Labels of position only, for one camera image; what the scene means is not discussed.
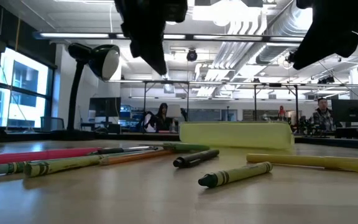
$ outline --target table surface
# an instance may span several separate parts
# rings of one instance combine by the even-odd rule
[[[142,143],[17,142],[0,144],[0,153]],[[32,179],[1,175],[0,223],[358,223],[358,173],[274,166],[271,174],[215,189],[199,186],[205,173],[246,164],[247,153],[285,153],[220,150],[218,158],[191,169],[175,169],[172,155]],[[358,157],[358,149],[307,144],[293,153]]]

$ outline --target desk lamp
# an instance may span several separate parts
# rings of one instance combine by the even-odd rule
[[[180,105],[168,105],[167,118],[180,118],[180,117],[181,117]],[[173,130],[175,130],[174,120],[172,120],[171,127]]]
[[[88,65],[92,72],[102,81],[108,81],[119,66],[119,47],[116,45],[100,45],[91,49],[82,44],[70,44],[68,53],[77,61],[73,85],[71,86],[66,130],[53,131],[59,140],[89,140],[94,138],[93,132],[74,129],[76,98],[82,71]]]

